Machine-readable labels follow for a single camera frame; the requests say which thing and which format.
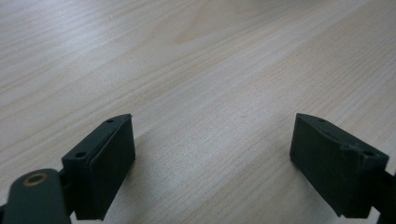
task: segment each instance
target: tabletop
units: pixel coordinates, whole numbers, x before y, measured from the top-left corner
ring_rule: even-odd
[[[19,176],[132,114],[136,160],[103,223],[338,217],[290,162],[296,113],[389,154],[396,1],[0,3],[0,204]],[[102,223],[76,221],[74,223]]]

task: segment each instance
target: wood grain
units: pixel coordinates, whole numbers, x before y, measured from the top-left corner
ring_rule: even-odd
[[[375,223],[335,215],[292,165],[297,112],[396,168],[396,2],[0,3],[0,203],[103,120],[137,159],[103,223]],[[75,221],[75,223],[101,223]]]

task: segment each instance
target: black bracket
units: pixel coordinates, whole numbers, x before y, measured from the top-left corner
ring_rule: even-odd
[[[104,219],[134,161],[131,115],[108,119],[62,157],[64,168],[36,170],[11,186],[1,224]]]
[[[396,223],[396,178],[385,171],[389,156],[329,121],[297,114],[290,158],[337,216]]]

